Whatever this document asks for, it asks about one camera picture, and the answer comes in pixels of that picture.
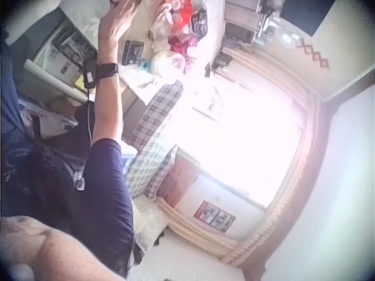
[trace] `wall decoration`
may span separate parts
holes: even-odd
[[[202,202],[194,217],[222,233],[226,233],[236,219],[235,216],[207,201]]]
[[[321,67],[329,69],[328,59],[323,59],[321,53],[315,52],[313,46],[311,44],[306,44],[303,38],[299,41],[299,46],[297,46],[297,48],[303,49],[305,54],[312,54],[313,61],[319,61]]]

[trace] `person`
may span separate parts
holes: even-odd
[[[77,239],[33,218],[3,218],[1,229],[3,264],[12,269],[1,280],[124,280]]]
[[[99,24],[99,66],[117,63],[118,41],[130,27],[134,15],[135,5],[131,0],[111,1],[110,10]],[[75,238],[105,266],[126,276],[134,233],[131,198],[121,165],[122,103],[118,75],[113,73],[97,84],[92,146],[83,172],[85,189],[75,190],[65,200],[64,188],[70,181],[63,173],[62,161],[56,160],[47,146],[34,143],[25,133],[18,112],[11,57],[4,36],[1,37],[2,199],[13,204],[8,204],[6,215],[30,215],[38,219],[40,215],[40,220],[46,222],[43,212],[61,214],[69,222],[69,231]],[[27,176],[22,184],[36,183],[26,191],[19,180],[23,172]],[[33,212],[35,207],[39,208],[37,212]]]

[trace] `cable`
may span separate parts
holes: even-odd
[[[93,144],[93,137],[91,135],[91,126],[90,126],[90,92],[87,89],[87,130],[88,130],[88,137],[90,139],[90,147]]]

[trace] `short sleeve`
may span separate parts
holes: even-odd
[[[133,213],[121,166],[120,145],[112,139],[96,142],[84,169],[85,190],[79,192],[75,236],[100,261],[111,267],[131,251]]]

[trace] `hand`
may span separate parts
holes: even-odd
[[[110,10],[103,16],[99,24],[99,49],[101,46],[113,47],[130,27],[135,15],[134,0],[117,0],[115,6],[110,3]]]

